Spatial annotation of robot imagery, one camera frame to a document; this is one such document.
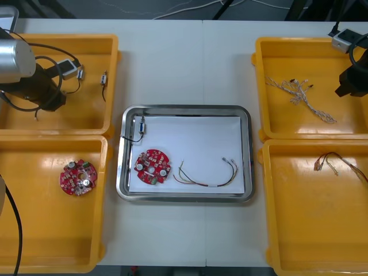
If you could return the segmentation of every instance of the red circuit board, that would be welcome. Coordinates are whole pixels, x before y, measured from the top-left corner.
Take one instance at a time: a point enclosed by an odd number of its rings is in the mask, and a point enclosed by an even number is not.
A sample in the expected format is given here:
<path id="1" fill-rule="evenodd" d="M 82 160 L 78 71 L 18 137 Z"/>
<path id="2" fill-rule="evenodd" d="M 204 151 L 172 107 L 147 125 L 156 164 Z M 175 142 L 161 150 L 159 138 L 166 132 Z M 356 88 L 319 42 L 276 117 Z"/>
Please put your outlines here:
<path id="1" fill-rule="evenodd" d="M 162 151 L 149 149 L 146 153 L 142 152 L 139 155 L 134 169 L 144 183 L 156 185 L 157 182 L 163 183 L 166 180 L 171 170 L 168 163 L 169 159 Z"/>
<path id="2" fill-rule="evenodd" d="M 82 159 L 69 162 L 60 174 L 60 187 L 69 195 L 81 196 L 96 187 L 97 172 L 93 165 Z"/>

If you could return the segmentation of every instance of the wire connector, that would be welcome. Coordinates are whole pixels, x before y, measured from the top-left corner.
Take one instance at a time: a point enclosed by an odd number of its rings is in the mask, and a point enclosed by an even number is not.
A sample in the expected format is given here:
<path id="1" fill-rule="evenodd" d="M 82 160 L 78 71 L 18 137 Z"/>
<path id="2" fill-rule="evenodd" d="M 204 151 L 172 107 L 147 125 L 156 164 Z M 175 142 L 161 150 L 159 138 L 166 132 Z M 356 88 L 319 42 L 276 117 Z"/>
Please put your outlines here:
<path id="1" fill-rule="evenodd" d="M 145 133 L 145 122 L 144 116 L 142 116 L 140 123 L 139 123 L 139 134 L 143 135 Z"/>
<path id="2" fill-rule="evenodd" d="M 85 79 L 85 67 L 83 65 L 81 65 L 80 69 L 76 72 L 76 78 L 80 81 Z"/>
<path id="3" fill-rule="evenodd" d="M 105 72 L 101 76 L 100 84 L 102 86 L 105 86 L 107 82 L 108 82 L 108 72 L 105 70 Z"/>

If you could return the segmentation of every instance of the metal cylinder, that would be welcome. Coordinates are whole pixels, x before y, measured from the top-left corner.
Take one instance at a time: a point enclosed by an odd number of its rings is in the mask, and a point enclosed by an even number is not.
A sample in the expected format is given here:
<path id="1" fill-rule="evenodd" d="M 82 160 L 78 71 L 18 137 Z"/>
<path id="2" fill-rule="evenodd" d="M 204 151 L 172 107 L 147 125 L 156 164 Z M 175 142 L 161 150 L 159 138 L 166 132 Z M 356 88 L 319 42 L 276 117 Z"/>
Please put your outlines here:
<path id="1" fill-rule="evenodd" d="M 35 73 L 31 47 L 22 40 L 0 40 L 0 83 L 18 82 Z"/>

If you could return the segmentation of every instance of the wire harness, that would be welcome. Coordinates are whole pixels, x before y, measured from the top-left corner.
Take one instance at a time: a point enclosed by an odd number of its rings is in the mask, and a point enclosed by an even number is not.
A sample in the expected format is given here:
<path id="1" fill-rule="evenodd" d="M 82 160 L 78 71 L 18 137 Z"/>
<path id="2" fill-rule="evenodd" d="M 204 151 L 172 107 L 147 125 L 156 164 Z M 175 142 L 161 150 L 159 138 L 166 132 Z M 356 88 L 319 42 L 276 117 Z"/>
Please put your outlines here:
<path id="1" fill-rule="evenodd" d="M 196 185 L 200 185 L 200 186 L 203 186 L 203 187 L 223 187 L 223 186 L 226 186 L 226 185 L 230 184 L 235 179 L 239 168 L 238 168 L 237 164 L 235 163 L 234 159 L 231 159 L 231 162 L 230 162 L 228 159 L 223 157 L 222 160 L 224 162 L 228 163 L 230 165 L 231 169 L 232 169 L 231 178 L 223 184 L 213 185 L 213 184 L 207 184 L 207 183 L 202 183 L 202 182 L 196 182 L 196 181 L 192 180 L 191 178 L 188 177 L 188 175 L 182 169 L 184 161 L 182 161 L 182 163 L 179 167 L 179 170 L 178 170 L 178 175 L 179 175 L 181 180 L 178 180 L 178 178 L 175 175 L 174 175 L 174 178 L 177 182 L 182 183 L 182 184 L 196 184 Z"/>
<path id="2" fill-rule="evenodd" d="M 303 101 L 315 115 L 321 118 L 322 121 L 328 124 L 334 124 L 337 122 L 334 118 L 332 118 L 330 114 L 320 111 L 320 110 L 316 110 L 310 105 L 305 93 L 310 88 L 312 88 L 313 85 L 308 85 L 306 88 L 303 89 L 303 85 L 308 82 L 307 79 L 302 81 L 301 83 L 299 83 L 299 81 L 296 79 L 291 79 L 290 81 L 283 80 L 282 83 L 279 85 L 273 79 L 269 77 L 266 77 L 266 78 L 270 81 L 270 82 L 266 82 L 267 85 L 278 87 L 282 89 L 283 91 L 286 91 L 289 94 L 293 95 L 294 97 L 290 99 L 290 102 L 292 102 L 294 105 L 298 105 L 300 101 Z"/>
<path id="3" fill-rule="evenodd" d="M 322 170 L 323 164 L 326 161 L 327 165 L 332 169 L 332 171 L 334 171 L 336 176 L 339 176 L 339 172 L 336 170 L 336 168 L 334 168 L 334 166 L 328 161 L 328 158 L 332 155 L 337 156 L 341 161 L 343 161 L 346 165 L 348 165 L 353 172 L 357 175 L 357 177 L 364 182 L 365 184 L 368 184 L 368 179 L 365 176 L 365 174 L 358 169 L 357 167 L 355 167 L 353 164 L 351 164 L 348 160 L 346 160 L 345 158 L 343 158 L 341 155 L 337 154 L 336 152 L 328 152 L 326 154 L 322 154 L 317 161 L 315 162 L 315 167 L 314 170 L 315 171 L 320 171 Z"/>

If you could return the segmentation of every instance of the stainless steel tray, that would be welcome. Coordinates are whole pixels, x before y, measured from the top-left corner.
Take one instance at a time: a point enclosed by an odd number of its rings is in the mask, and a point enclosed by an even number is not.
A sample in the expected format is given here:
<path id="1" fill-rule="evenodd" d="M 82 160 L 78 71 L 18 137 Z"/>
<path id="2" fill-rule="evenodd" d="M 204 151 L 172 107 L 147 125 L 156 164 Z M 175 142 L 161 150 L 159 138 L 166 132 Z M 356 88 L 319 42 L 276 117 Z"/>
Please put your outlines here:
<path id="1" fill-rule="evenodd" d="M 147 116 L 239 117 L 243 155 L 244 194 L 133 193 L 129 192 L 132 143 L 122 138 L 134 133 L 135 118 Z M 128 201 L 245 202 L 254 194 L 254 158 L 251 117 L 241 106 L 227 105 L 140 105 L 129 107 L 122 116 L 116 190 Z"/>

